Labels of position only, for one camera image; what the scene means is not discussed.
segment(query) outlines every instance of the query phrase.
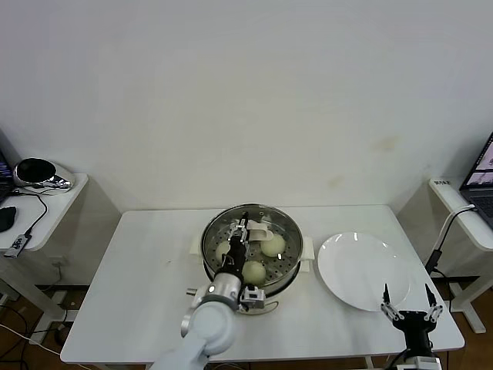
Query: white cable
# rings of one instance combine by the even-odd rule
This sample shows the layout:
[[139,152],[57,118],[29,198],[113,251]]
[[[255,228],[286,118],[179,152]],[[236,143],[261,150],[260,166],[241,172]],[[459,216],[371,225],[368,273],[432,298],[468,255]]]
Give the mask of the white cable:
[[[37,341],[33,341],[32,339],[27,338],[27,337],[25,337],[25,336],[24,336],[24,335],[22,335],[22,334],[19,334],[17,331],[15,331],[15,330],[13,330],[13,329],[10,329],[8,326],[5,326],[5,325],[3,325],[3,324],[0,324],[0,326],[1,326],[2,328],[7,329],[8,331],[10,331],[10,332],[14,333],[15,335],[18,335],[19,337],[24,338],[26,341],[29,341],[30,343],[34,343],[35,345],[38,345],[39,347],[43,348],[45,351],[51,352],[52,354],[57,355],[57,356],[59,356],[59,357],[60,357],[60,354],[59,354],[58,352],[55,352],[55,351],[53,351],[52,349],[46,348],[46,347],[45,347],[44,345],[42,345],[41,343],[38,343]],[[76,364],[76,365],[77,365],[77,366],[80,366],[81,368],[85,368],[86,370],[92,370],[92,369],[90,369],[90,368],[85,367],[84,365],[79,365],[79,364]]]

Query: white robotic arm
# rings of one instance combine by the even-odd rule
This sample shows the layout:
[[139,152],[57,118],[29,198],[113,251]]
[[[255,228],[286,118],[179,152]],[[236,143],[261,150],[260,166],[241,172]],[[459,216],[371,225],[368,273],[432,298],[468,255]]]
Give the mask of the white robotic arm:
[[181,346],[163,353],[152,370],[203,370],[209,356],[226,351],[234,341],[234,312],[240,307],[263,308],[264,291],[243,284],[241,271],[249,244],[248,214],[232,229],[230,250],[223,255],[223,265],[214,280],[187,294],[194,295],[192,307],[182,322]]
[[233,310],[220,302],[200,305],[189,320],[181,346],[164,353],[152,370],[203,370],[209,356],[226,351],[236,332]]

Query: laptop screen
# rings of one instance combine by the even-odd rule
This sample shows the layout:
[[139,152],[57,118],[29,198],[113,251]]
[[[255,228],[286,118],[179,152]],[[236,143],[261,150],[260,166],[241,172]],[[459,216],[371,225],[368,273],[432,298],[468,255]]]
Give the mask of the laptop screen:
[[465,178],[461,189],[493,187],[493,134]]

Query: steamed bun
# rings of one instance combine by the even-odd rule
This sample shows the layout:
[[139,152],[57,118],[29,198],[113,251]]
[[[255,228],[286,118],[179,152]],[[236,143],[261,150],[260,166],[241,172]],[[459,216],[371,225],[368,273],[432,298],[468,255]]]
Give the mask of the steamed bun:
[[276,257],[286,249],[286,241],[279,234],[274,234],[271,240],[262,240],[260,242],[262,253],[268,257]]
[[223,254],[227,254],[230,251],[230,243],[221,241],[216,249],[216,259],[219,263],[223,261]]
[[245,278],[245,283],[253,285],[261,285],[265,281],[265,267],[257,261],[247,261],[241,271]]

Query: laptop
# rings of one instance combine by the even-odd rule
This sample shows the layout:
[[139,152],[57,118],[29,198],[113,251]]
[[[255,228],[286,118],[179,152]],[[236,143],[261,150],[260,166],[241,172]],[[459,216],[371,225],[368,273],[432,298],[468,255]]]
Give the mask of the laptop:
[[479,215],[493,228],[493,133],[462,183],[462,196],[474,204]]
[[0,152],[0,203],[14,189],[14,177],[12,169],[5,160],[2,152]]

